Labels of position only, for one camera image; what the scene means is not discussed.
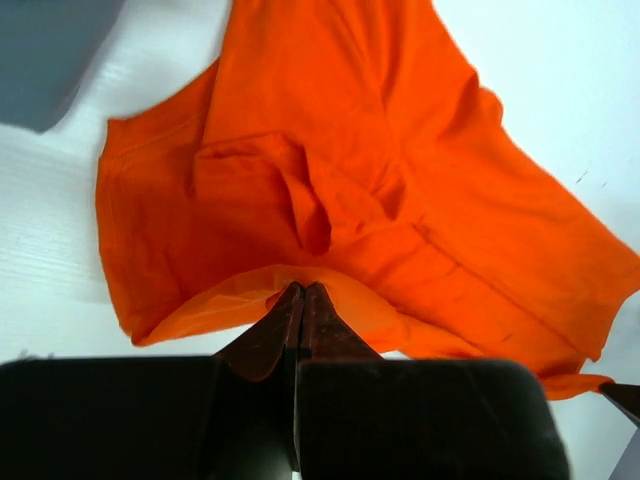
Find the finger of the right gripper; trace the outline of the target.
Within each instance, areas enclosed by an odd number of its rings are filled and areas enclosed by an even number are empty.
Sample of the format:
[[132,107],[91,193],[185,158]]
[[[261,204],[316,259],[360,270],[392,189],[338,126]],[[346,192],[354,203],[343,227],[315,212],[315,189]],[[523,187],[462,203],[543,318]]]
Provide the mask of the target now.
[[604,395],[637,428],[640,427],[640,386],[619,383],[605,383],[599,387]]

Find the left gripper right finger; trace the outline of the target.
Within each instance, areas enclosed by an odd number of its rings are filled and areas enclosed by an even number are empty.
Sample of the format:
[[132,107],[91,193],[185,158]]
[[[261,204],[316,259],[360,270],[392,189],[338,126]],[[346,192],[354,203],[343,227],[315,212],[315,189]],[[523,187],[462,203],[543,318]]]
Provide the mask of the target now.
[[305,295],[297,442],[305,479],[566,479],[545,394],[505,360],[385,360]]

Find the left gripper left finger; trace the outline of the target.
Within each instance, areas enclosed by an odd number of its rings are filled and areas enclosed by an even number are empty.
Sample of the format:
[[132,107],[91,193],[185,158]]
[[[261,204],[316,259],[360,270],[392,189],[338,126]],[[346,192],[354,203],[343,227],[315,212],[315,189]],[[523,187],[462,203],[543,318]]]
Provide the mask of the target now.
[[304,290],[209,356],[25,359],[1,368],[5,479],[288,479]]

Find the orange t shirt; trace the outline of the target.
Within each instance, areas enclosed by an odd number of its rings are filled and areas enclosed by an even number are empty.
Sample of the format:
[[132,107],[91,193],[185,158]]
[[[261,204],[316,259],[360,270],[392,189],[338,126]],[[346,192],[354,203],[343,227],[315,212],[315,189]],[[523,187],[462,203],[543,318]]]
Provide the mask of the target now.
[[101,261],[137,346],[252,323],[323,284],[377,352],[501,358],[552,400],[639,258],[510,139],[428,1],[237,1],[219,58],[108,123]]

